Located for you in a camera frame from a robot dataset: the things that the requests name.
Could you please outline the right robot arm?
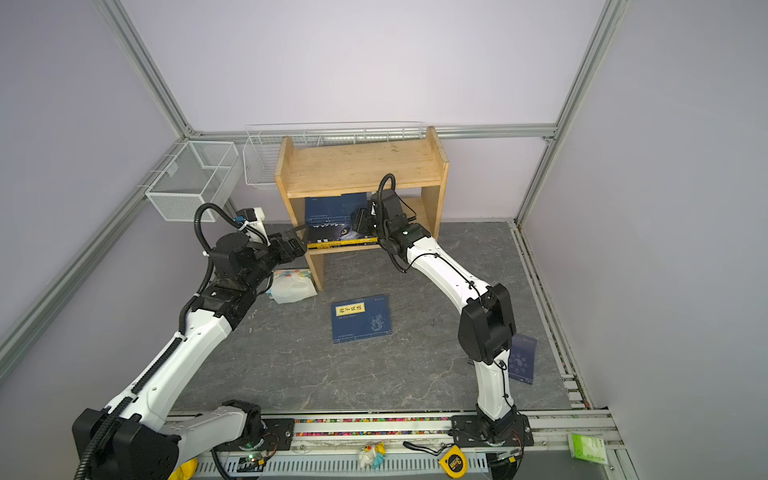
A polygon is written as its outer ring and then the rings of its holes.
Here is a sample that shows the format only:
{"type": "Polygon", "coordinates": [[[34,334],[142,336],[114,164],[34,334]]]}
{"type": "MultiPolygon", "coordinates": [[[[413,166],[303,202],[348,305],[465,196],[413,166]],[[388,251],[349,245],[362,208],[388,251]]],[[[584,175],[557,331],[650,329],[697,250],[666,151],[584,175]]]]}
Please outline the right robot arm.
{"type": "Polygon", "coordinates": [[[351,214],[360,234],[371,235],[401,272],[422,273],[460,314],[458,342],[473,362],[478,385],[477,434],[471,439],[500,444],[513,434],[519,417],[508,384],[508,357],[516,333],[510,294],[461,266],[430,231],[407,215],[392,189],[375,192],[367,205],[351,214]]]}

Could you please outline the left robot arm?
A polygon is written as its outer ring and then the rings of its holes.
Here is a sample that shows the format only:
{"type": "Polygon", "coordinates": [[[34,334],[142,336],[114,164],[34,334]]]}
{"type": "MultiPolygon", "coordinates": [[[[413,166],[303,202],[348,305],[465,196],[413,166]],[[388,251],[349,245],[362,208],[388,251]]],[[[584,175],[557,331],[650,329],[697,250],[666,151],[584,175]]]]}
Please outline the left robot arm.
{"type": "Polygon", "coordinates": [[[163,350],[100,410],[86,409],[72,426],[77,479],[167,479],[199,454],[233,443],[259,448],[268,436],[260,406],[229,400],[170,426],[168,415],[204,361],[270,287],[278,266],[303,256],[299,228],[269,234],[259,208],[229,215],[200,205],[193,230],[207,259],[196,292],[183,305],[163,350]]]}

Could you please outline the black book gold title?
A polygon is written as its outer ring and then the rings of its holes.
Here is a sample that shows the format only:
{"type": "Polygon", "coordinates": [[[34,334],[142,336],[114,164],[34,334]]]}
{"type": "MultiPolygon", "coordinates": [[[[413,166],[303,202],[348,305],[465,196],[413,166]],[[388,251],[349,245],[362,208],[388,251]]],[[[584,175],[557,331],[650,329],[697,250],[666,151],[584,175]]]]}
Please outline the black book gold title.
{"type": "Polygon", "coordinates": [[[317,243],[310,243],[307,248],[309,250],[339,250],[339,249],[360,249],[360,248],[377,248],[378,244],[373,241],[369,242],[366,240],[363,240],[362,243],[354,243],[354,242],[343,242],[343,241],[334,241],[334,242],[317,242],[317,243]]]}

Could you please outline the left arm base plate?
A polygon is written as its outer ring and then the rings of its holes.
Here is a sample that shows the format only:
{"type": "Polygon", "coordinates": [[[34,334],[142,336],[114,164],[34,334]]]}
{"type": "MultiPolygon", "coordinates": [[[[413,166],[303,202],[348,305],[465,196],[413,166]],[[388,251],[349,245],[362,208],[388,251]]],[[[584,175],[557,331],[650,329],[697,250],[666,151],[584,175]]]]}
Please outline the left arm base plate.
{"type": "Polygon", "coordinates": [[[289,417],[262,419],[260,425],[247,425],[237,439],[215,447],[217,452],[266,453],[288,451],[294,437],[296,421],[289,417]]]}

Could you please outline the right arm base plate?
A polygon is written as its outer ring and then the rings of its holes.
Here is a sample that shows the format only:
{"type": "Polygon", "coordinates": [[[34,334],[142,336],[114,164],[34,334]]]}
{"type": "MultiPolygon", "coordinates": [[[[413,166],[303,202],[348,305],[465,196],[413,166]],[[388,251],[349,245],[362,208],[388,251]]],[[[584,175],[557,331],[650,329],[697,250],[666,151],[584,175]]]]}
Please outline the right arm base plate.
{"type": "Polygon", "coordinates": [[[480,413],[454,415],[449,434],[459,447],[520,447],[534,445],[529,419],[511,412],[500,420],[489,420],[480,413]]]}

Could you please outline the yellow cartoon cover book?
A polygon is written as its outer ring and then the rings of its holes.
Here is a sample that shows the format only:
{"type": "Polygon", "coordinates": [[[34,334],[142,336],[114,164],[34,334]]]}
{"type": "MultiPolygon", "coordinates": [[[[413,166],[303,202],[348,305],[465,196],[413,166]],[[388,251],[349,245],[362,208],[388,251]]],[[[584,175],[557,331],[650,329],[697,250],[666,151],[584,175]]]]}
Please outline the yellow cartoon cover book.
{"type": "Polygon", "coordinates": [[[311,242],[308,244],[309,249],[332,249],[351,246],[364,246],[364,245],[376,245],[378,239],[376,237],[365,237],[358,239],[348,240],[323,240],[317,242],[311,242]]]}

